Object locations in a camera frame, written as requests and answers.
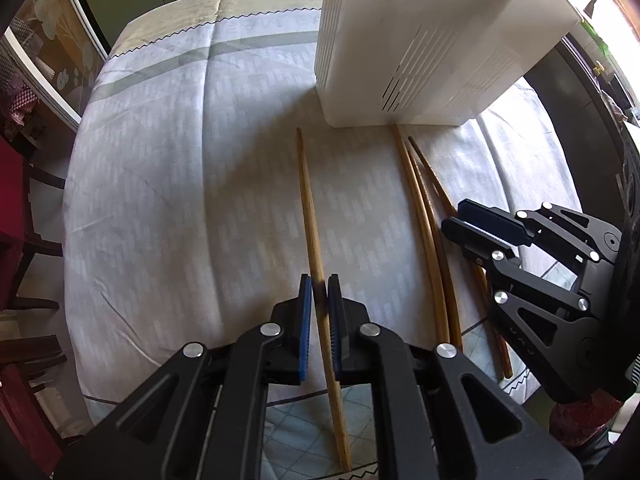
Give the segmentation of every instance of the tablecloth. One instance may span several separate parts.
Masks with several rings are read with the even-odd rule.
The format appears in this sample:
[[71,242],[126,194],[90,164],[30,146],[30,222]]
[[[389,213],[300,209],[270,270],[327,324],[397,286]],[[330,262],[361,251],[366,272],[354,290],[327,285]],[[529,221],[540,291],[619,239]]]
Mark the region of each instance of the tablecloth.
[[[228,0],[210,1],[218,10],[201,23],[185,15],[182,29],[169,32],[161,18],[175,26],[194,0],[129,24],[78,131],[65,187],[65,311],[94,420],[184,343],[233,342],[295,297],[308,272],[297,126],[325,273],[338,273],[343,295],[366,304],[374,322],[408,343],[435,343],[417,219],[392,135],[334,129],[322,117],[313,73],[318,0],[277,0],[281,8],[268,12],[246,12],[258,0],[243,0],[238,17],[231,4],[220,13]],[[580,209],[551,121],[524,79],[477,120],[401,132],[415,137],[454,202]],[[496,379],[473,276],[457,247],[447,244],[447,253],[465,354]],[[520,256],[538,275],[554,262],[536,249]],[[315,323],[311,334],[303,386],[270,386],[263,479],[337,472]],[[500,384],[524,402],[539,384],[511,358],[514,376]],[[342,393],[353,474],[366,478],[376,468],[370,391]]]

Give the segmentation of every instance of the white plastic container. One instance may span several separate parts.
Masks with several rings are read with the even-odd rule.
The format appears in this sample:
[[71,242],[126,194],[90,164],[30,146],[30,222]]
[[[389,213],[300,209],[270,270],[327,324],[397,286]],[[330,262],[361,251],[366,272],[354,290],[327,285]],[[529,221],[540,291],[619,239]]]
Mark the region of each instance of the white plastic container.
[[322,0],[331,126],[463,124],[580,21],[568,0]]

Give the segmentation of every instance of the table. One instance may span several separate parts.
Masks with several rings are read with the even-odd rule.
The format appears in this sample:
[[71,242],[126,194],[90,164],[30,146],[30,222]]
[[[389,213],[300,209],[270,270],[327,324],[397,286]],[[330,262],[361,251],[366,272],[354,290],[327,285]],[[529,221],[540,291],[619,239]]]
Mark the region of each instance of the table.
[[[295,155],[305,135],[325,273],[405,341],[430,348],[431,291],[392,135],[336,130],[314,85],[321,0],[180,0],[131,22],[82,117],[65,189],[65,309],[94,420],[184,343],[235,341],[308,272]],[[518,81],[459,128],[401,126],[452,200],[580,209],[553,126]],[[495,365],[473,276],[447,246],[465,354]],[[524,268],[553,260],[520,251]],[[316,327],[308,380],[270,387],[262,478],[337,471]],[[500,385],[539,386],[517,355]],[[355,474],[375,469],[368,386],[343,391]]]

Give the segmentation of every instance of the floor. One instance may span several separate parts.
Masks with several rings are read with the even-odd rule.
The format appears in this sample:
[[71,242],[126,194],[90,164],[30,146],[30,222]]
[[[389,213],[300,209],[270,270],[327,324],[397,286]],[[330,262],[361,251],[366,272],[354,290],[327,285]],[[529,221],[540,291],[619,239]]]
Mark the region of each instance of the floor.
[[[50,128],[32,163],[49,173],[66,177],[74,142],[74,133],[57,118],[50,118]],[[37,233],[55,242],[63,240],[61,190],[31,180],[31,209]],[[89,418],[76,375],[71,340],[65,321],[63,259],[36,254],[22,281],[19,295],[47,298],[60,304],[60,310],[5,311],[0,315],[0,338],[33,337],[55,334],[67,357],[66,363],[47,372],[47,388],[36,394],[54,427],[63,437],[84,434],[93,424]]]

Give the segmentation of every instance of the wooden chopstick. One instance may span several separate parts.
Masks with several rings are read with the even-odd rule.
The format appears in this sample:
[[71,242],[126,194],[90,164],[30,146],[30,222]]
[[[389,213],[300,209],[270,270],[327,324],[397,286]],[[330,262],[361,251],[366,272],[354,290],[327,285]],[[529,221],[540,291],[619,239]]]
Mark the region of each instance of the wooden chopstick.
[[[442,187],[440,180],[438,179],[435,172],[431,168],[431,165],[427,161],[427,158],[424,156],[424,153],[420,149],[420,146],[418,146],[418,143],[415,142],[415,139],[413,137],[409,137],[409,142],[414,147],[415,153],[417,153],[418,158],[422,163],[422,166],[424,167],[427,175],[429,176],[429,180],[431,181],[431,184],[433,185],[433,187],[436,189],[436,192],[440,196],[440,199],[442,200],[442,204],[444,206],[446,214],[448,216],[457,216],[458,210],[454,207],[453,203],[449,199],[449,195],[447,195],[447,192]],[[484,312],[482,312],[482,316],[485,317],[486,302],[488,301],[486,276],[484,275],[484,271],[482,270],[482,267],[477,266],[473,262],[470,262],[470,265],[472,267],[472,272],[474,274],[476,283],[478,285],[478,289],[480,291],[480,295],[482,297],[482,307],[484,309]],[[492,327],[492,332],[494,333],[494,338],[496,341],[496,345],[498,347],[498,354],[500,355],[500,364],[502,365],[502,373],[506,379],[509,379],[510,377],[513,376],[513,367],[511,367],[511,358],[509,357],[509,349],[507,348],[507,343],[502,338],[502,336],[498,333],[498,331],[494,328],[494,326],[492,324],[490,325]]]
[[440,226],[433,211],[433,206],[429,200],[427,193],[427,187],[424,185],[422,174],[415,162],[414,156],[411,151],[407,149],[409,153],[409,159],[411,160],[412,168],[418,181],[418,188],[422,195],[425,209],[427,211],[427,220],[431,227],[431,233],[433,234],[433,241],[436,247],[436,256],[438,258],[438,266],[440,267],[440,276],[442,277],[442,286],[444,288],[444,299],[447,308],[447,321],[449,324],[449,339],[451,343],[458,347],[462,352],[462,331],[460,330],[460,314],[458,313],[458,302],[456,300],[456,291],[453,286],[453,280],[451,279],[451,271],[449,269],[449,261],[447,260],[447,253],[442,241],[442,234],[440,233]]
[[422,198],[422,193],[418,185],[418,176],[414,171],[414,163],[409,152],[402,142],[402,136],[398,130],[398,126],[393,124],[391,131],[396,140],[396,146],[406,172],[409,188],[414,199],[414,207],[418,215],[418,224],[420,224],[420,234],[422,236],[422,246],[427,258],[427,268],[429,272],[429,282],[431,283],[431,293],[433,295],[433,310],[436,324],[436,337],[438,343],[448,343],[449,338],[449,321],[447,320],[447,305],[445,300],[444,288],[442,285],[442,276],[440,274],[440,265],[438,264],[438,255],[436,253],[433,232],[427,216],[426,206]]
[[329,315],[327,311],[326,283],[324,282],[324,267],[320,251],[320,237],[316,223],[314,199],[311,193],[309,168],[306,164],[305,141],[302,130],[296,128],[296,151],[298,152],[298,172],[300,174],[300,196],[302,197],[302,213],[305,221],[306,252],[309,258],[309,270],[314,289],[314,303],[316,305],[316,319],[318,321],[318,335],[322,353],[324,378],[331,408],[331,418],[334,423],[335,445],[343,472],[351,470],[351,450],[344,412],[342,410],[342,395],[340,384],[335,381],[334,364],[331,355],[331,333]]

